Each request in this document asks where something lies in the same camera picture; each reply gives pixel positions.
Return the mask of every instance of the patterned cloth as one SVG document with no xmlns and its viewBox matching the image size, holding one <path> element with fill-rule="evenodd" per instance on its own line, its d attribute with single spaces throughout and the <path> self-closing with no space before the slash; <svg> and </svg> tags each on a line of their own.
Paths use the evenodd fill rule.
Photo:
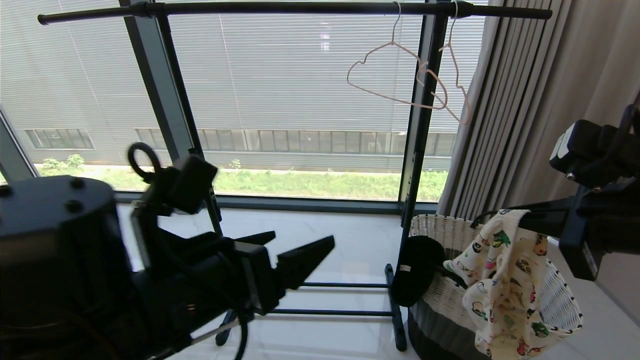
<svg viewBox="0 0 640 360">
<path fill-rule="evenodd" d="M 528 212 L 500 210 L 462 255 L 444 262 L 469 285 L 462 305 L 477 325 L 476 348 L 492 359 L 538 356 L 566 335 L 540 315 L 547 238 L 518 228 Z"/>
</svg>

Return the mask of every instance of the black slipper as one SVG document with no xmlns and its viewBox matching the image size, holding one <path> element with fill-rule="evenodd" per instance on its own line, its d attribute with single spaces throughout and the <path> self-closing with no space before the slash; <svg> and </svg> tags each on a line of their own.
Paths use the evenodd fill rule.
<svg viewBox="0 0 640 360">
<path fill-rule="evenodd" d="M 407 238 L 400 249 L 391 297 L 400 306 L 413 306 L 431 285 L 435 268 L 445 260 L 444 248 L 429 236 Z"/>
</svg>

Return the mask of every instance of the white tile floor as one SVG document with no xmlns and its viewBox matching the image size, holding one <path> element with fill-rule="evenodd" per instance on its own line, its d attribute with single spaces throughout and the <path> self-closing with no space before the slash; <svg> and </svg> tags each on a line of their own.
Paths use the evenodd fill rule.
<svg viewBox="0 0 640 360">
<path fill-rule="evenodd" d="M 120 221 L 130 252 L 135 254 L 129 222 L 129 206 L 120 206 Z M 193 217 L 174 215 L 162 218 L 161 227 L 183 237 L 211 231 L 206 213 Z M 399 217 L 295 213 L 284 211 L 223 210 L 223 231 L 235 238 L 263 231 L 276 231 L 276 240 L 267 245 L 275 256 L 326 235 L 334 235 L 336 248 L 311 275 L 310 281 L 385 282 L 384 267 L 395 265 L 401 236 Z M 541 359 L 633 359 L 640 343 L 640 329 L 592 282 L 571 277 L 557 249 L 550 258 L 560 269 L 585 314 L 585 329 L 548 352 Z M 134 267 L 140 268 L 137 255 Z M 290 291 L 281 300 L 282 308 L 388 310 L 384 290 L 344 291 L 314 289 Z M 217 319 L 207 326 L 213 329 Z M 329 360 L 329 359 L 418 359 L 411 349 L 399 352 L 389 318 L 336 316 L 269 315 L 250 323 L 246 360 Z M 185 349 L 178 359 L 230 360 L 236 353 L 239 329 L 227 344 L 217 347 L 213 339 Z"/>
</svg>

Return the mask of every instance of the gray curtain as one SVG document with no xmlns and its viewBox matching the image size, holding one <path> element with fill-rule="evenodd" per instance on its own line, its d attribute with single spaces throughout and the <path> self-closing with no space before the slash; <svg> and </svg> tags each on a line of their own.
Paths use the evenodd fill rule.
<svg viewBox="0 0 640 360">
<path fill-rule="evenodd" d="M 548 159 L 579 119 L 617 126 L 640 90 L 640 1 L 492 0 L 548 8 L 550 20 L 487 18 L 473 111 L 460 127 L 438 212 L 483 211 L 560 199 L 576 184 Z"/>
</svg>

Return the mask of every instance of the bolt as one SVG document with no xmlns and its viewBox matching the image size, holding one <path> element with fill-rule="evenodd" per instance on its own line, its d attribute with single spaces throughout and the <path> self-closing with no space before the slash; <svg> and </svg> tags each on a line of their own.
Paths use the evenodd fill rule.
<svg viewBox="0 0 640 360">
<path fill-rule="evenodd" d="M 69 200 L 65 203 L 65 207 L 70 213 L 79 213 L 82 211 L 83 205 L 78 200 Z"/>
<path fill-rule="evenodd" d="M 84 188 L 84 180 L 82 180 L 82 178 L 80 177 L 72 178 L 71 187 L 76 190 Z"/>
<path fill-rule="evenodd" d="M 9 185 L 0 185 L 0 197 L 7 197 L 13 194 L 13 189 Z"/>
</svg>

